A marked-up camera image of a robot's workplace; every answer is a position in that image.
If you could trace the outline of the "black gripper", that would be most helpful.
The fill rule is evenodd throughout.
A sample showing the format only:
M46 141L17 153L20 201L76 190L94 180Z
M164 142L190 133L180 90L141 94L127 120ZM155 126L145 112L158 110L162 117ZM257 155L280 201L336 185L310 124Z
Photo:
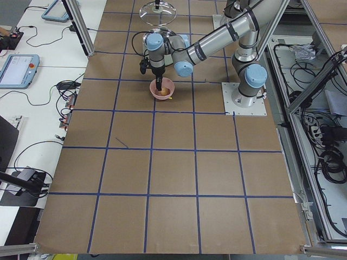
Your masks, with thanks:
M162 91L162 78L163 78L163 75L165 73L165 66L160 66L160 67L151 66L151 71L156 77L156 81L155 81L156 89L161 92Z

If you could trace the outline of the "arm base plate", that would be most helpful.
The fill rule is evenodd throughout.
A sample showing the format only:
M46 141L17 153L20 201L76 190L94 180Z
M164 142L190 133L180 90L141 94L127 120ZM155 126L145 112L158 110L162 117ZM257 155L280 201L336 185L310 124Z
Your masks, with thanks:
M261 88L256 96L246 97L239 92L238 82L222 82L221 86L225 115L267 116Z

